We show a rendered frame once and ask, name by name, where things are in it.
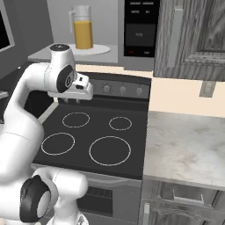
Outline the grey microwave oven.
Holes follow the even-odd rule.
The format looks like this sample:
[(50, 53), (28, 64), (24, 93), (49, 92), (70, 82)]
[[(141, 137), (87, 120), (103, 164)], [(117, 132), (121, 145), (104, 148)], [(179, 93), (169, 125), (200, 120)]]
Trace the grey microwave oven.
[(75, 46), (69, 12), (77, 5), (91, 7), (93, 44), (105, 47), (104, 53), (76, 54), (78, 64), (153, 69), (159, 0), (47, 0), (54, 44)]

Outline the grey wood cupboard door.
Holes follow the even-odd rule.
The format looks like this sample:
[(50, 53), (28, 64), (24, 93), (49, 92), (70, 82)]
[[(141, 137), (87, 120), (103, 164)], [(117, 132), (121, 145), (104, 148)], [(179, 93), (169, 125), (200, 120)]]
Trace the grey wood cupboard door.
[[(168, 68), (176, 6), (184, 14), (175, 67)], [(225, 82), (225, 0), (161, 0), (154, 76)]]

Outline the black stove with hob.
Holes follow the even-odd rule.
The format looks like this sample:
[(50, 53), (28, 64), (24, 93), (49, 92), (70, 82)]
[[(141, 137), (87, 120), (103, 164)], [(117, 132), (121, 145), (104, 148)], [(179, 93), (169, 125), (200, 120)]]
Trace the black stove with hob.
[[(53, 166), (142, 181), (151, 80), (106, 73), (86, 74), (92, 100), (77, 104), (58, 99), (43, 122), (45, 138), (33, 160), (35, 167)], [(112, 87), (110, 94), (103, 87)], [(120, 95), (119, 88), (126, 87)], [(136, 89), (143, 93), (137, 96)]]

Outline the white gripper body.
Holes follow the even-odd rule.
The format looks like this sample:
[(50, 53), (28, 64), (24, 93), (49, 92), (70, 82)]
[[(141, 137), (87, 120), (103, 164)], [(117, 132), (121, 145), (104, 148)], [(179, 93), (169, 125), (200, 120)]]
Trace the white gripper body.
[(52, 98), (71, 98), (71, 99), (81, 99), (81, 100), (92, 100), (93, 98), (93, 86), (88, 83), (88, 86), (84, 90), (78, 90), (75, 86), (71, 86), (68, 90), (63, 93), (47, 93)]

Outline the grey wall socket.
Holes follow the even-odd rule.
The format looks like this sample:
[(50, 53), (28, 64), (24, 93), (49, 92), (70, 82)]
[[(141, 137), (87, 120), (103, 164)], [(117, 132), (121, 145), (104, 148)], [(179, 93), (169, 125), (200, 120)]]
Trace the grey wall socket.
[(200, 89), (200, 96), (203, 98), (211, 98), (214, 94), (216, 82), (203, 81)]

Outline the grey oven door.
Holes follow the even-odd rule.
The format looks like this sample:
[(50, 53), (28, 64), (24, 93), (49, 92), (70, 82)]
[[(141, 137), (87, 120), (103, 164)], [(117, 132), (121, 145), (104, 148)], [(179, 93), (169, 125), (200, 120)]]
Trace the grey oven door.
[(141, 180), (83, 173), (88, 179), (87, 193), (77, 201), (90, 225), (137, 225)]

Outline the grey wood drawer front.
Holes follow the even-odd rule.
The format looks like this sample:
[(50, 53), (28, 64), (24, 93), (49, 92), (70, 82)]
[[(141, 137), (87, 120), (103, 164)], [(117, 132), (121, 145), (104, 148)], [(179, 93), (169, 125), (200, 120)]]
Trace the grey wood drawer front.
[[(194, 207), (173, 201), (178, 197), (199, 200)], [(144, 203), (149, 203), (149, 225), (225, 225), (225, 191), (144, 179), (139, 224), (142, 225)]]

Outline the grey microwave door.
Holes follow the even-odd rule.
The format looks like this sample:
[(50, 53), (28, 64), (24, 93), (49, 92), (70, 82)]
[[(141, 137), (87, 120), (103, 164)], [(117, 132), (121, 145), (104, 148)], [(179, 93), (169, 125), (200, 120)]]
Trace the grey microwave door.
[(0, 79), (54, 42), (47, 0), (0, 0), (10, 45), (0, 49)]

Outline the glass jug of orange juice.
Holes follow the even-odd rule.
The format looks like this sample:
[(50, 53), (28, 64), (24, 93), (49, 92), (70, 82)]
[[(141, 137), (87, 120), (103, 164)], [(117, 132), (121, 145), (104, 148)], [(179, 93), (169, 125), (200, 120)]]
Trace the glass jug of orange juice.
[(69, 11), (70, 31), (75, 36), (76, 49), (93, 48), (91, 7), (76, 5)]

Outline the white microwave turntable plate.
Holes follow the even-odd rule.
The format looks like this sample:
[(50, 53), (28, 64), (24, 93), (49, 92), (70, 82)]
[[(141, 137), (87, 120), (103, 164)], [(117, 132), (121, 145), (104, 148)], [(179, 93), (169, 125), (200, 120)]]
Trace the white microwave turntable plate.
[(104, 45), (94, 44), (93, 48), (89, 49), (78, 49), (75, 44), (69, 44), (74, 55), (95, 55), (95, 54), (105, 54), (111, 51), (111, 49)]

